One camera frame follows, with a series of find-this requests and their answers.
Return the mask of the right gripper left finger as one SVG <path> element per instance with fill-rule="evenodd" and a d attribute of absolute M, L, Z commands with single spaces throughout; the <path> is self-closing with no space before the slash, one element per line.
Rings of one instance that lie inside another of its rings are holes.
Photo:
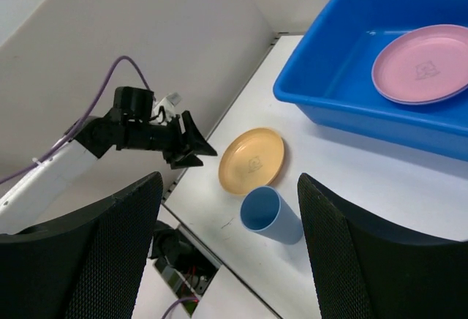
<path fill-rule="evenodd" d="M 1 317 L 132 317 L 162 188 L 154 172 L 81 209 L 1 235 Z"/>

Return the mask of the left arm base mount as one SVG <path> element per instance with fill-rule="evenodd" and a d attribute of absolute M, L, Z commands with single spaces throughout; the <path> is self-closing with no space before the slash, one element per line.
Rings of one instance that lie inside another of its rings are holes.
<path fill-rule="evenodd" d="M 148 258 L 192 316 L 220 268 L 220 262 L 182 228 L 156 221 Z"/>

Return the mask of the pink plastic plate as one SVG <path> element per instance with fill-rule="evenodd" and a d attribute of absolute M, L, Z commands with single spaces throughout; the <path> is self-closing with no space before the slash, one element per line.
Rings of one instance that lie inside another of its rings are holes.
<path fill-rule="evenodd" d="M 467 27 L 425 26 L 397 37 L 376 57 L 376 75 L 400 78 L 445 76 L 467 79 Z"/>

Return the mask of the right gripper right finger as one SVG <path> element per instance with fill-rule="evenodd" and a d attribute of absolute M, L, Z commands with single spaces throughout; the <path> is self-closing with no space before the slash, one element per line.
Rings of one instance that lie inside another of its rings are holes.
<path fill-rule="evenodd" d="M 467 242 L 397 225 L 306 173 L 298 202 L 322 318 L 466 318 Z"/>

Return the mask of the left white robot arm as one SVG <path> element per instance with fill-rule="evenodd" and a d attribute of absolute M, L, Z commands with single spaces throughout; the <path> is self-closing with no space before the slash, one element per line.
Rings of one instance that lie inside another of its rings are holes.
<path fill-rule="evenodd" d="M 75 179 L 111 148 L 158 151 L 173 170 L 200 167 L 200 156 L 217 155 L 189 111 L 174 115 L 164 124 L 153 123 L 153 95 L 146 89 L 119 87 L 113 107 L 105 116 L 87 118 L 71 128 L 1 198 L 1 233 L 14 235 L 31 227 Z"/>

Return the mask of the yellow plastic plate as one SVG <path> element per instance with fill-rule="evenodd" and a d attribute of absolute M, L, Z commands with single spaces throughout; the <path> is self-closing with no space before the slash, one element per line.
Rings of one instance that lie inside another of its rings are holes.
<path fill-rule="evenodd" d="M 219 183 L 232 195 L 247 195 L 278 176 L 284 157 L 285 144 L 277 131 L 266 127 L 250 129 L 225 149 L 219 162 Z"/>

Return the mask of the purple plastic plate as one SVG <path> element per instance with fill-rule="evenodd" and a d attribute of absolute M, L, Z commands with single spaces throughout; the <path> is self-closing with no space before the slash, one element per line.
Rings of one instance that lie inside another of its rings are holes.
<path fill-rule="evenodd" d="M 456 96 L 467 88 L 466 78 L 441 73 L 422 78 L 376 75 L 375 89 L 387 100 L 404 105 L 428 105 Z"/>

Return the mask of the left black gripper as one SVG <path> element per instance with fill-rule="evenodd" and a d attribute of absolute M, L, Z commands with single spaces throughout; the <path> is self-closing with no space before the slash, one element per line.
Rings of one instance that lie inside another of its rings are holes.
<path fill-rule="evenodd" d="M 181 116 L 184 134 L 181 129 Z M 152 124 L 134 119 L 121 124 L 116 136 L 116 149 L 162 152 L 165 160 L 172 160 L 172 169 L 203 166 L 203 161 L 196 154 L 216 157 L 217 152 L 200 133 L 191 113 L 185 110 L 181 116 L 176 114 L 166 124 Z M 191 154 L 186 155 L 187 148 Z"/>

